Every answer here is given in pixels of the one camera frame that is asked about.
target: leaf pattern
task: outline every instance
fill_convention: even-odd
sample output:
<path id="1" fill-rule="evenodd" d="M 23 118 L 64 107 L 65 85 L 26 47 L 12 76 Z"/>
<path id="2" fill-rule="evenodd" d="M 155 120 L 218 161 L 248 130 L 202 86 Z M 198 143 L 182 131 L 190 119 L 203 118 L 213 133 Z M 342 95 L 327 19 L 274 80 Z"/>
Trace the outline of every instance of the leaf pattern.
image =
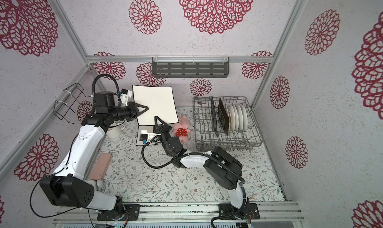
<path id="1" fill-rule="evenodd" d="M 195 151 L 193 111 L 178 108 L 179 116 L 187 115 L 191 126 L 189 142 L 184 148 Z M 111 153 L 104 181 L 105 193 L 119 195 L 123 202 L 227 202 L 229 194 L 204 170 L 178 169 L 169 165 L 161 169 L 149 168 L 141 157 L 141 146 L 136 146 L 138 124 L 131 121 L 117 139 L 106 138 L 101 153 Z M 251 150 L 228 150 L 242 165 L 246 195 L 252 201 L 285 200 L 264 146 Z M 169 161 L 161 145 L 145 148 L 145 157 L 153 165 Z"/>

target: pink case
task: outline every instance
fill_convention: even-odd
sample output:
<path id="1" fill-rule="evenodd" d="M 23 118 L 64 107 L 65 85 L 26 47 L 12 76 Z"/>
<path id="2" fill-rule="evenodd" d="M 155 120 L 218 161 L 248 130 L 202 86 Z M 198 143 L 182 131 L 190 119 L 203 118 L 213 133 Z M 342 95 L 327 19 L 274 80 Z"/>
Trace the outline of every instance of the pink case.
<path id="1" fill-rule="evenodd" d="M 112 154 L 110 153 L 101 154 L 97 162 L 95 163 L 92 172 L 90 173 L 89 179 L 92 179 L 92 180 L 103 179 L 105 176 L 105 173 L 108 170 L 111 160 L 112 160 Z"/>

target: pink teddy bear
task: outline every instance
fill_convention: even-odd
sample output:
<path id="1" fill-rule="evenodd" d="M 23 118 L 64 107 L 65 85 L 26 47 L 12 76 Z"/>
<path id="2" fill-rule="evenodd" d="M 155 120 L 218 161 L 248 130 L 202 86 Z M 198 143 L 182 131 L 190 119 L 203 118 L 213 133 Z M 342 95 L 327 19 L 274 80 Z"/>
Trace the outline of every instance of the pink teddy bear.
<path id="1" fill-rule="evenodd" d="M 187 116 L 178 118 L 178 123 L 173 125 L 173 135 L 178 136 L 180 141 L 187 143 L 189 141 L 188 133 L 191 132 L 189 128 L 190 123 Z"/>

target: large red flower print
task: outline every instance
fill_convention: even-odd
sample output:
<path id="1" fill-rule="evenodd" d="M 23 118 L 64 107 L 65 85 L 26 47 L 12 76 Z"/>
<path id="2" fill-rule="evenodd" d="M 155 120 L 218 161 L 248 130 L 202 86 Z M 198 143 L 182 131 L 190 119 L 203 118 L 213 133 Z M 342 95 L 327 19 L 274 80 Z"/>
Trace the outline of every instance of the large red flower print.
<path id="1" fill-rule="evenodd" d="M 79 107 L 77 108 L 77 118 L 79 119 L 79 122 L 82 122 L 84 120 L 85 116 L 88 115 L 90 110 L 92 109 L 92 103 L 89 101 L 83 101 L 80 103 Z"/>
<path id="2" fill-rule="evenodd" d="M 376 200 L 374 202 L 366 200 L 359 203 L 353 209 L 352 222 L 354 228 L 382 228 L 383 227 L 383 204 Z"/>
<path id="3" fill-rule="evenodd" d="M 20 180 L 37 181 L 49 174 L 58 156 L 57 142 L 49 134 L 43 134 L 13 173 Z"/>
<path id="4" fill-rule="evenodd" d="M 1 201 L 1 196 L 0 196 L 0 224 L 1 224 L 1 218 L 3 217 L 4 214 L 4 202 Z"/>
<path id="5" fill-rule="evenodd" d="M 339 14 L 334 10 L 327 10 L 319 15 L 310 25 L 306 35 L 306 50 L 310 55 L 317 55 L 325 51 L 336 38 L 339 30 Z"/>
<path id="6" fill-rule="evenodd" d="M 198 78 L 191 82 L 190 91 L 195 96 L 205 96 L 211 91 L 211 83 L 203 78 Z"/>
<path id="7" fill-rule="evenodd" d="M 286 156 L 290 164 L 295 168 L 303 168 L 307 163 L 306 144 L 299 137 L 292 136 L 286 143 Z"/>
<path id="8" fill-rule="evenodd" d="M 152 74 L 152 64 L 147 62 L 140 64 L 137 68 L 137 78 L 141 84 L 148 87 L 161 87 L 166 79 L 165 78 L 155 78 Z"/>
<path id="9" fill-rule="evenodd" d="M 378 23 L 364 35 L 361 49 L 354 58 L 355 92 L 363 98 L 363 106 L 377 111 L 383 120 L 383 12 Z"/>
<path id="10" fill-rule="evenodd" d="M 114 56 L 110 53 L 101 52 L 95 54 L 95 56 Z M 99 74 L 112 75 L 116 80 L 120 80 L 125 76 L 125 67 L 122 62 L 95 62 L 93 63 L 96 71 Z"/>
<path id="11" fill-rule="evenodd" d="M 133 0 L 129 8 L 130 21 L 143 34 L 153 34 L 162 24 L 161 12 L 152 0 Z"/>
<path id="12" fill-rule="evenodd" d="M 286 105 L 290 96 L 290 86 L 284 76 L 275 78 L 270 89 L 270 101 L 275 109 L 281 109 Z"/>
<path id="13" fill-rule="evenodd" d="M 241 22 L 253 0 L 180 0 L 184 16 L 200 32 L 223 33 Z"/>
<path id="14" fill-rule="evenodd" d="M 259 51 L 257 53 L 254 53 L 252 56 L 266 56 L 269 57 L 272 54 L 270 52 L 266 51 Z M 266 68 L 268 66 L 268 63 L 265 62 L 246 62 L 242 65 L 242 73 L 245 77 L 250 79 L 257 79 L 260 77 L 263 77 Z"/>
<path id="15" fill-rule="evenodd" d="M 0 40 L 22 55 L 49 53 L 58 24 L 47 0 L 0 0 Z"/>

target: dish rack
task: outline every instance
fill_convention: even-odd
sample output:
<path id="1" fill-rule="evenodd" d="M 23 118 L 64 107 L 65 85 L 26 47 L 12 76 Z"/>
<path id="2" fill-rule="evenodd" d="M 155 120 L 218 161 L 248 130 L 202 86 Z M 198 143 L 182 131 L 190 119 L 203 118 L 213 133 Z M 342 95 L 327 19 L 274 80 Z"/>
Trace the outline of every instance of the dish rack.
<path id="1" fill-rule="evenodd" d="M 218 119 L 218 103 L 222 100 L 223 105 L 243 105 L 247 112 L 247 130 L 229 130 L 229 136 Z M 213 118 L 210 103 L 214 101 L 218 136 L 213 129 Z M 216 146 L 224 149 L 250 149 L 262 144 L 262 137 L 258 128 L 256 118 L 252 112 L 247 98 L 244 96 L 210 96 L 193 98 L 193 118 L 195 146 L 199 151 L 210 151 Z"/>

